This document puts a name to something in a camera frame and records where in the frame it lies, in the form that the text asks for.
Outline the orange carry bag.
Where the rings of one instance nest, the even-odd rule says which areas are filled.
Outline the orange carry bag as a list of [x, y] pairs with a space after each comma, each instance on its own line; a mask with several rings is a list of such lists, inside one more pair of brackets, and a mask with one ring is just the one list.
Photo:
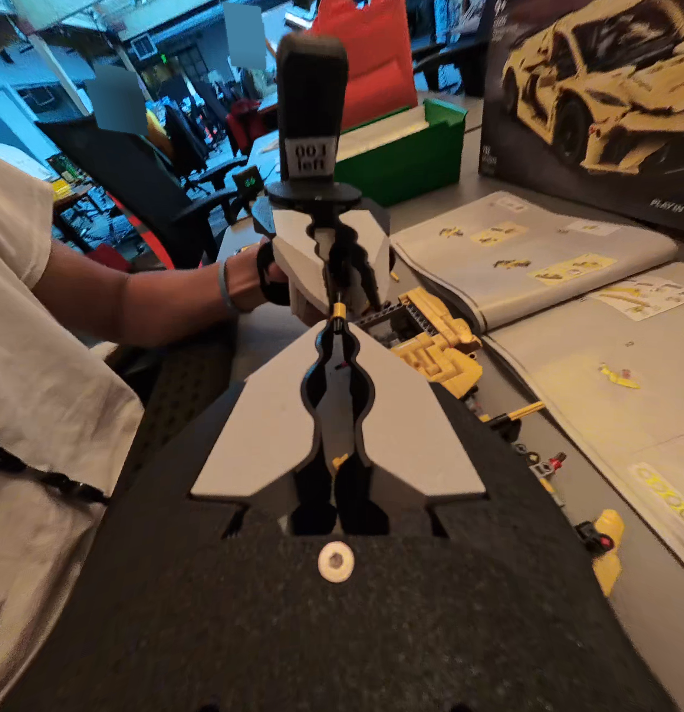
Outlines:
[[321, 1], [307, 33], [337, 38], [346, 49], [344, 132], [417, 106], [404, 1]]

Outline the grey desk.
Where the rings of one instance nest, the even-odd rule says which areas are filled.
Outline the grey desk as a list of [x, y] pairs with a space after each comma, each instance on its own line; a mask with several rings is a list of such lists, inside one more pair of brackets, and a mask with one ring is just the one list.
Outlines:
[[[601, 211], [573, 207], [567, 201], [514, 189], [479, 177], [483, 100], [419, 93], [420, 98], [448, 99], [467, 111], [460, 182], [391, 209], [392, 230], [400, 231], [497, 190], [514, 191], [525, 200], [580, 218], [609, 219]], [[262, 306], [240, 321], [231, 381], [241, 381], [274, 357], [304, 331], [303, 325], [281, 307]], [[480, 404], [488, 414], [509, 412], [531, 402], [521, 384], [494, 352], [479, 356], [484, 368]], [[684, 566], [632, 506], [580, 455], [559, 427], [541, 414], [522, 427], [523, 442], [542, 455], [563, 451], [566, 466], [554, 482], [573, 523], [593, 518], [605, 508], [619, 512], [625, 523], [620, 548], [622, 574], [610, 601], [624, 630], [652, 672], [684, 711]]]

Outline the black office chair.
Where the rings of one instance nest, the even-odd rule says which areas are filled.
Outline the black office chair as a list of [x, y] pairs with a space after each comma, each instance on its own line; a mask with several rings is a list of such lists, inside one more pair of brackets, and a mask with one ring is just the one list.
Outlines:
[[209, 216], [220, 207], [233, 224], [244, 207], [236, 191], [191, 199], [146, 139], [100, 129], [94, 117], [36, 127], [106, 190], [166, 268], [194, 269], [217, 260], [220, 244]]

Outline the yellow black toy car model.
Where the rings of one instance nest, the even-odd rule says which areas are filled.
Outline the yellow black toy car model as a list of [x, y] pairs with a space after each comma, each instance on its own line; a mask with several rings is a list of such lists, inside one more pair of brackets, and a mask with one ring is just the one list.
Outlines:
[[[402, 293], [395, 302], [383, 302], [379, 308], [366, 301], [356, 325], [428, 382], [442, 385], [469, 409], [476, 405], [474, 396], [483, 374], [477, 359], [481, 340], [467, 321], [451, 314], [440, 298], [418, 287]], [[494, 417], [477, 411], [477, 418], [511, 446], [562, 508], [564, 503], [552, 479], [564, 465], [565, 453], [542, 459], [519, 440], [523, 420], [544, 409], [543, 402], [533, 402]], [[625, 524], [620, 513], [604, 509], [594, 521], [583, 521], [574, 529], [591, 554], [596, 580], [604, 596], [609, 598], [622, 573], [619, 549]]]

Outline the person's left hand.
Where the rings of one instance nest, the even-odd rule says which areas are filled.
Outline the person's left hand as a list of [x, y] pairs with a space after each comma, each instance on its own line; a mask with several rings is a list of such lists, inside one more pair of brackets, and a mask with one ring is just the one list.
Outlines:
[[225, 285], [234, 309], [248, 314], [265, 303], [289, 306], [289, 280], [274, 259], [272, 240], [258, 243], [229, 257], [224, 264]]

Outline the green storage bin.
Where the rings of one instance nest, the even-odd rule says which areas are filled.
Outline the green storage bin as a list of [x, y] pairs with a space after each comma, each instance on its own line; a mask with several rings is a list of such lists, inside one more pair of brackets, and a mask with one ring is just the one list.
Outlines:
[[334, 177], [392, 207], [458, 182], [467, 110], [440, 99], [340, 136]]

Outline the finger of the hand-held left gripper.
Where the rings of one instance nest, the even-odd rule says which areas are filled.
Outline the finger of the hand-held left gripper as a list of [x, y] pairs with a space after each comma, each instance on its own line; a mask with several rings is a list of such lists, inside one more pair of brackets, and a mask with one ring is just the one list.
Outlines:
[[303, 316], [312, 307], [322, 316], [331, 313], [331, 298], [325, 281], [325, 263], [316, 252], [319, 247], [308, 229], [312, 217], [290, 209], [274, 209], [274, 261], [289, 284], [291, 309]]
[[348, 312], [380, 310], [391, 287], [391, 242], [368, 210], [336, 219], [336, 294]]

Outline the toy car set box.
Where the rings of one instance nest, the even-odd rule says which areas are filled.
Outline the toy car set box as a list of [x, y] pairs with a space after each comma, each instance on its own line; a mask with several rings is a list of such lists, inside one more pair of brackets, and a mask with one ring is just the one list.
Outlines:
[[479, 172], [684, 231], [684, 1], [496, 1]]

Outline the building instruction booklet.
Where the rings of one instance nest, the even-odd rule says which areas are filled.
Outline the building instruction booklet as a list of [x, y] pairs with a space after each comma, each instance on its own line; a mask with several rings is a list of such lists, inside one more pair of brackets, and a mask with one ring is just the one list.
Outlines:
[[391, 237], [684, 564], [684, 262], [497, 191]]

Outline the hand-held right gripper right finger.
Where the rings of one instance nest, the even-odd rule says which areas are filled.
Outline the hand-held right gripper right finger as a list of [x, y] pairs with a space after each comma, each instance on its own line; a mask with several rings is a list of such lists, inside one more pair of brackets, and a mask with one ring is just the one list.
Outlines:
[[407, 514], [486, 498], [434, 384], [354, 324], [342, 332], [353, 452], [336, 476], [346, 533], [389, 533]]

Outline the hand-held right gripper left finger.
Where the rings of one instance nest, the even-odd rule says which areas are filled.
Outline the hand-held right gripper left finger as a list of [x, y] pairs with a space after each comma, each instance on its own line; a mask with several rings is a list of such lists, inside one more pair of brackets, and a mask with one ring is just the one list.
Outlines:
[[334, 322], [319, 322], [251, 373], [193, 484], [192, 498], [289, 517], [293, 533], [330, 533], [337, 520], [317, 407]]

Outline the red office chair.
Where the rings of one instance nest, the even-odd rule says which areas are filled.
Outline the red office chair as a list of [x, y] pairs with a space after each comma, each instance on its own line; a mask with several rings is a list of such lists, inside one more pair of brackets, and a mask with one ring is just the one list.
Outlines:
[[226, 117], [226, 130], [234, 154], [249, 156], [254, 141], [269, 133], [259, 114], [259, 100], [239, 99], [233, 102]]

